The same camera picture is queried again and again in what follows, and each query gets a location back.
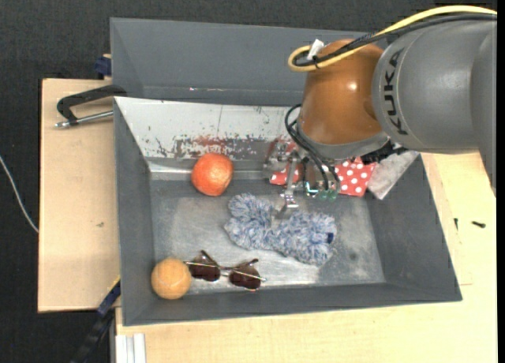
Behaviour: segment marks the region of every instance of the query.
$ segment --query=yellow cable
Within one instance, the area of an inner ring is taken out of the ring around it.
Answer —
[[[380,32],[374,33],[371,37],[383,35],[384,33],[388,33],[388,32],[392,32],[392,31],[395,31],[396,29],[404,28],[405,26],[413,24],[414,22],[418,22],[418,21],[421,21],[421,20],[426,19],[428,17],[433,17],[435,15],[440,15],[443,13],[488,13],[488,14],[497,15],[496,11],[494,11],[492,9],[482,8],[479,6],[440,6],[440,7],[428,9],[426,11],[422,11],[420,13],[416,13],[410,17],[407,17],[407,18],[397,22],[396,24],[393,24],[390,27],[383,29]],[[310,46],[299,47],[293,53],[291,53],[291,55],[289,56],[288,66],[290,67],[290,69],[292,71],[296,71],[299,73],[313,71],[315,69],[322,69],[323,67],[327,67],[331,64],[334,64],[335,62],[342,60],[343,58],[351,56],[352,54],[361,50],[363,47],[366,47],[366,45],[358,47],[358,48],[353,49],[351,51],[347,51],[346,53],[342,53],[339,56],[329,58],[328,60],[325,60],[324,62],[318,63],[317,66],[316,65],[295,65],[294,64],[294,59],[300,53],[306,52],[310,49]]]

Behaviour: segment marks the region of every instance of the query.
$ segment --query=yellow ball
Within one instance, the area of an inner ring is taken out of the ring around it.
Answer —
[[[175,300],[186,294],[191,285],[188,266],[179,259],[166,258],[151,273],[152,289],[161,298]]]

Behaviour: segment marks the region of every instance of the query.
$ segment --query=gray bin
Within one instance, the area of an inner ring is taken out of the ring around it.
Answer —
[[[167,100],[225,103],[232,111],[234,103],[246,110],[291,106],[301,99],[305,75],[287,69],[289,53],[314,38],[329,42],[359,33],[140,20],[113,20],[111,28],[114,83],[140,98],[114,101],[125,325],[461,300],[420,159],[385,200],[367,193],[339,196],[333,204],[303,203],[334,215],[339,229],[334,256],[316,269],[271,251],[240,249],[226,242],[222,229],[234,194],[278,198],[280,188],[268,184],[260,169],[275,129],[262,135],[260,127],[251,128],[257,151],[239,157],[234,181],[217,198],[197,193],[189,182],[197,154],[182,155],[170,146],[174,134],[168,129],[186,134],[189,142],[198,136],[195,109],[206,105]],[[187,115],[187,123],[170,124],[159,116],[165,108]],[[247,131],[249,119],[236,118],[230,131]],[[235,155],[251,138],[244,131]],[[150,284],[156,262],[167,256],[187,260],[198,249],[222,264],[257,256],[267,282],[249,293],[221,279],[214,286],[192,285],[176,301],[158,298]]]

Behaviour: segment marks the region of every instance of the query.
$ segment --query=orange fruit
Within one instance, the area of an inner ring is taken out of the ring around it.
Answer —
[[[191,182],[204,195],[219,196],[230,184],[233,174],[234,164],[229,157],[209,152],[196,161]]]

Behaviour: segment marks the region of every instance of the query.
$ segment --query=gray carpet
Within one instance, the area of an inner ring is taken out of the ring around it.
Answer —
[[[0,154],[37,220],[39,79],[97,78],[110,17],[371,31],[460,1],[497,7],[497,0],[0,0]],[[69,361],[93,313],[36,313],[38,240],[1,170],[0,233],[0,363]],[[106,359],[104,346],[95,361]]]

